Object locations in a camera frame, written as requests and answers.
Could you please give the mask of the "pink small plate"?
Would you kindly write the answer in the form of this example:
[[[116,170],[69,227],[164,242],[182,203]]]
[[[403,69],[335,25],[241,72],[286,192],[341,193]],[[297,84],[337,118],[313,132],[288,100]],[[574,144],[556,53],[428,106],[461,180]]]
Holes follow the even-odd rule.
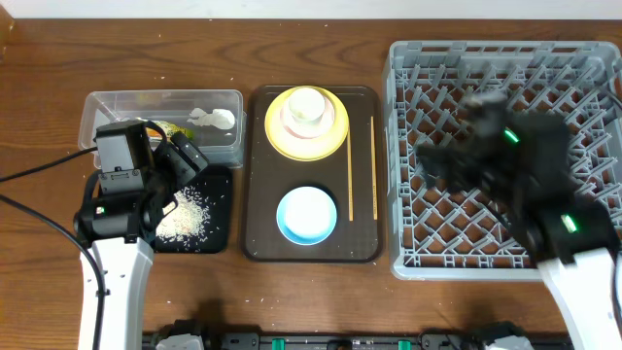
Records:
[[[289,99],[287,99],[280,115],[285,130],[299,139],[315,139],[328,133],[335,122],[335,111],[331,101],[325,96],[323,99],[325,107],[323,113],[311,122],[305,122],[296,117],[290,108]]]

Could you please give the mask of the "light blue bowl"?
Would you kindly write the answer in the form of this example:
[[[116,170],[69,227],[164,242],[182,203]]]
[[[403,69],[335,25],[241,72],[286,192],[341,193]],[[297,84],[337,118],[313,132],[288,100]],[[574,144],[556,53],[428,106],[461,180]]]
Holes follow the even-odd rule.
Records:
[[[313,246],[335,230],[338,214],[332,197],[316,187],[298,187],[287,192],[276,209],[281,234],[300,246]]]

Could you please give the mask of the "white paper cup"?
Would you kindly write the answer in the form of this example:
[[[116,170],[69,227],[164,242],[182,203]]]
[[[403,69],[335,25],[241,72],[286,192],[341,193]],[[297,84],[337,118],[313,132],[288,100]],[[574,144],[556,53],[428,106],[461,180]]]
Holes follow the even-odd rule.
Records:
[[[299,123],[316,123],[323,115],[325,99],[320,92],[311,87],[300,87],[292,92],[287,107]]]

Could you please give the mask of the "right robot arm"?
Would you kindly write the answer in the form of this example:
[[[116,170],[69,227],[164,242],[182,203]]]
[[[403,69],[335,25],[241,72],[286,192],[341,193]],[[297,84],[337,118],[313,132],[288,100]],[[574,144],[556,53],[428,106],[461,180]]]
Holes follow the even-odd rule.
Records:
[[[573,347],[620,348],[621,240],[607,208],[575,191],[564,117],[517,113],[497,93],[469,96],[466,110],[466,140],[417,148],[426,185],[479,189],[501,204],[503,223],[556,301]]]

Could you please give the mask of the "yellow plastic plate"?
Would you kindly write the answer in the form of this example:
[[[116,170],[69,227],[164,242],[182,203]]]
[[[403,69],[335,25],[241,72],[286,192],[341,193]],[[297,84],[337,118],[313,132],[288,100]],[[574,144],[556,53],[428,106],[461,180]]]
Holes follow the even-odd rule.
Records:
[[[331,130],[315,139],[299,139],[285,130],[281,122],[284,103],[297,88],[314,88],[333,104],[335,122]],[[346,140],[349,130],[349,116],[344,103],[331,91],[323,87],[291,87],[278,94],[265,113],[264,131],[270,145],[281,155],[297,161],[315,161],[336,152]]]

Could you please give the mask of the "pile of white rice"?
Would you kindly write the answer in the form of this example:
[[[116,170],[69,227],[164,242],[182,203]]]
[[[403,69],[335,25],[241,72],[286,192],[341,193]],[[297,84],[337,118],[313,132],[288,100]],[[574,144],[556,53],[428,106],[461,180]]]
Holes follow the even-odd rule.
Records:
[[[212,199],[199,188],[190,186],[175,193],[174,201],[164,208],[165,217],[158,225],[155,237],[165,244],[207,243],[225,232],[226,219],[218,213],[217,196]]]

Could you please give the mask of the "green orange snack wrapper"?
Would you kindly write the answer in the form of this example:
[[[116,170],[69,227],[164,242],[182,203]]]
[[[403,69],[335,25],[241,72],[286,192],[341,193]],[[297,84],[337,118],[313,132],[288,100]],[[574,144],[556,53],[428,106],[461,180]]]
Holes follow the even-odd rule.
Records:
[[[177,132],[183,133],[190,140],[194,139],[194,132],[189,128],[184,128],[167,121],[154,121],[154,124],[164,131],[167,139],[170,139]],[[147,128],[147,134],[151,142],[162,140],[161,135],[152,128]]]

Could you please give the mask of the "white tissue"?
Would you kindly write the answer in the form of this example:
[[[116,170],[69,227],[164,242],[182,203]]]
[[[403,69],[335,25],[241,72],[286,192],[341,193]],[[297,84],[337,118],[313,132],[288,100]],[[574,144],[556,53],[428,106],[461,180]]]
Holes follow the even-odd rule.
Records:
[[[196,126],[213,126],[220,130],[229,130],[235,127],[236,121],[233,113],[227,109],[214,109],[211,113],[200,108],[194,108],[190,112],[188,123]]]

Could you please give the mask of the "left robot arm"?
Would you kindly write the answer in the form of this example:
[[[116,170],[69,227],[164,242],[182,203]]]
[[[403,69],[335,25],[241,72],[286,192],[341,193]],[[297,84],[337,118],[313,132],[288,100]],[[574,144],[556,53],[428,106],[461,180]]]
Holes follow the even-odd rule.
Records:
[[[186,134],[151,121],[100,126],[94,142],[100,167],[74,217],[84,277],[79,346],[138,349],[156,229],[208,159]]]

